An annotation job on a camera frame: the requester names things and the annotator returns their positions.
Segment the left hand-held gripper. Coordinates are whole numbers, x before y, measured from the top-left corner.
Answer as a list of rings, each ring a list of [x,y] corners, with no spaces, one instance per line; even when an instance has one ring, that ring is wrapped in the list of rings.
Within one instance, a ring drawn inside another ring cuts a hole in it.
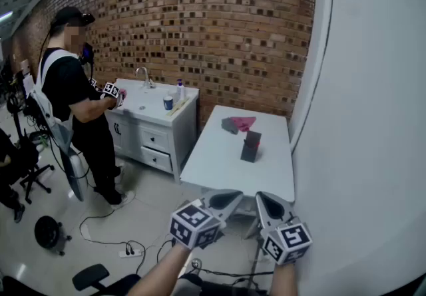
[[[210,245],[243,197],[243,192],[233,189],[206,192],[172,213],[170,235],[189,250]]]

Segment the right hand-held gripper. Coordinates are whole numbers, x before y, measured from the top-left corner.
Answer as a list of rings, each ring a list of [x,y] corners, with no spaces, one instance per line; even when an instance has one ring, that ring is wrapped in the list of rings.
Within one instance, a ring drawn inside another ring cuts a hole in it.
[[[313,241],[291,203],[271,193],[257,192],[256,206],[263,252],[277,265],[303,257]]]

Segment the dark grey box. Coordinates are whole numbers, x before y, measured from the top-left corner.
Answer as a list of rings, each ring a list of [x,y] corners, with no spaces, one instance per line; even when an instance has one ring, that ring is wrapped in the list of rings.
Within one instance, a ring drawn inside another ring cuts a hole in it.
[[[256,142],[261,140],[262,134],[259,132],[247,131],[246,138],[244,139],[242,153],[240,159],[246,162],[254,163],[258,149],[253,148]]]

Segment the person's right forearm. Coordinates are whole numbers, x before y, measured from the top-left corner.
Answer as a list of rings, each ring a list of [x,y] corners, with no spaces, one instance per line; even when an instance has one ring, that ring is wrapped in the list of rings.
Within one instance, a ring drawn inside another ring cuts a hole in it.
[[[275,266],[269,296],[298,296],[296,268],[293,263]]]

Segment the person's left forearm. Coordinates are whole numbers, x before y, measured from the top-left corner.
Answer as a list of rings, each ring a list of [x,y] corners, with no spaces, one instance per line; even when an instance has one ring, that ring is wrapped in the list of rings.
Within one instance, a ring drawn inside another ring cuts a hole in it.
[[[130,289],[127,296],[170,296],[191,252],[177,243]]]

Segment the metal table leg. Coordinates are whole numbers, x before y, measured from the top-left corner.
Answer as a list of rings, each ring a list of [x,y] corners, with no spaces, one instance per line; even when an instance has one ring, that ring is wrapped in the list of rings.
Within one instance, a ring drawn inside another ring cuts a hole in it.
[[[249,254],[248,255],[248,259],[249,262],[251,264],[251,268],[250,268],[250,276],[248,278],[248,282],[247,282],[247,288],[250,289],[253,282],[254,282],[254,274],[256,272],[256,266],[257,266],[257,262],[259,260],[259,256],[260,256],[260,246],[261,246],[261,235],[260,235],[260,219],[258,216],[256,216],[250,227],[248,228],[244,239],[245,240],[249,240],[249,239],[253,239],[256,242],[256,248],[253,254]]]

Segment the person's grey trouser leg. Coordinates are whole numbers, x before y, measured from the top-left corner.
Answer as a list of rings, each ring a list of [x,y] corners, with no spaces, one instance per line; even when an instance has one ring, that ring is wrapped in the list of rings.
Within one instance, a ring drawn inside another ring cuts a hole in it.
[[[179,277],[170,296],[200,296],[203,280],[195,273]]]

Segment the white power strip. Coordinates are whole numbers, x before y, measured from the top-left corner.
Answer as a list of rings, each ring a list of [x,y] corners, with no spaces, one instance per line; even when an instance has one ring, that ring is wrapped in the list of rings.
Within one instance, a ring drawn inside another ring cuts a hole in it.
[[[125,250],[119,251],[118,256],[120,258],[141,257],[142,251],[140,249],[133,249],[131,247],[127,247]]]

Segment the white sink cabinet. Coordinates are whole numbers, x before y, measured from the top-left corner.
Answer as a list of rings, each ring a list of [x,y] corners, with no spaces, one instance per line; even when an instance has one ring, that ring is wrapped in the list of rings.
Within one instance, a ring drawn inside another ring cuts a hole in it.
[[[106,112],[114,151],[172,174],[179,184],[196,143],[199,90],[186,87],[189,101],[168,117],[163,98],[176,86],[156,83],[155,88],[146,89],[141,80],[121,78],[114,84],[127,92],[122,106]]]

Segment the grey cloth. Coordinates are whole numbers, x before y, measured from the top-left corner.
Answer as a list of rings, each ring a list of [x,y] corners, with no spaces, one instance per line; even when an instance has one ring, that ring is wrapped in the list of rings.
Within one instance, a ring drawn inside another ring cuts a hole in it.
[[[221,127],[223,130],[233,135],[237,135],[237,133],[239,132],[238,127],[231,118],[223,118],[221,121]]]

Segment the pink cloth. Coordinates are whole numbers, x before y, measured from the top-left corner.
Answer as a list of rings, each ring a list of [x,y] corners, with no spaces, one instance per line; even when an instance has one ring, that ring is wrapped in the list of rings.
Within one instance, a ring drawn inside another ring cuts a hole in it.
[[[239,131],[247,132],[255,123],[256,117],[231,117],[231,120]]]

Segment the wooden strip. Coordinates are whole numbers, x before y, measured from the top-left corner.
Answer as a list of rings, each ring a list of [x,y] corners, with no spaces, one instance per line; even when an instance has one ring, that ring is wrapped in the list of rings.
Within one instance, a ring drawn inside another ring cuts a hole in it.
[[[182,100],[180,100],[177,104],[174,105],[174,107],[172,108],[172,110],[169,111],[166,115],[168,117],[171,117],[178,110],[180,110],[189,101],[189,99],[190,99],[190,97],[187,96],[187,97],[183,98]]]

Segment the grey leaning panel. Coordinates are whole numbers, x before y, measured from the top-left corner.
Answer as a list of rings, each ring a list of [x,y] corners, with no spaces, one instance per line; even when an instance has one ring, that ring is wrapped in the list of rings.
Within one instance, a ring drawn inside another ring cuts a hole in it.
[[[87,183],[87,174],[89,171],[84,171],[80,156],[72,148],[69,148],[67,153],[60,150],[60,154],[69,185],[75,197],[80,202],[83,202],[84,192],[82,187]]]

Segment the black round wheeled base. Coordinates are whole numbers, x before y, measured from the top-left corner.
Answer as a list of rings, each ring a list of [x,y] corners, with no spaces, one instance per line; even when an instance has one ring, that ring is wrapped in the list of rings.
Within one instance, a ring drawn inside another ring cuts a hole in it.
[[[37,243],[52,254],[63,257],[65,245],[72,240],[72,236],[65,233],[63,224],[51,216],[40,217],[34,228]]]

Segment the chrome faucet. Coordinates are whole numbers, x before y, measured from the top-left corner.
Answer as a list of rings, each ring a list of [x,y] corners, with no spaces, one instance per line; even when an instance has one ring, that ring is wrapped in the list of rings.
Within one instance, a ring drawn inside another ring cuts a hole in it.
[[[146,67],[138,67],[135,70],[135,77],[138,77],[139,74],[144,75],[144,81],[142,86],[146,89],[153,89],[156,87],[154,81],[148,75],[148,69]]]

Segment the black office chair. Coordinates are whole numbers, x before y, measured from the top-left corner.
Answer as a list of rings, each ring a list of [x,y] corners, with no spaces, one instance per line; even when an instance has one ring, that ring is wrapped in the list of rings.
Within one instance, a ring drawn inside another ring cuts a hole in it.
[[[5,182],[11,186],[17,182],[25,190],[25,201],[32,203],[30,192],[33,184],[40,186],[46,193],[52,190],[46,187],[39,179],[39,176],[46,170],[54,171],[53,165],[38,166],[39,152],[36,145],[27,136],[19,138],[18,146],[13,145],[11,163],[5,167],[6,173],[2,175]]]

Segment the white wall conduit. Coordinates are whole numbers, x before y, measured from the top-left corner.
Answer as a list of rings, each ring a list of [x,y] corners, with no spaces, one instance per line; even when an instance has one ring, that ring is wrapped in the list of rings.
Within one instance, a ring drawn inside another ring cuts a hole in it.
[[[306,65],[289,123],[291,151],[296,149],[314,101],[327,51],[332,12],[333,0],[316,0]]]

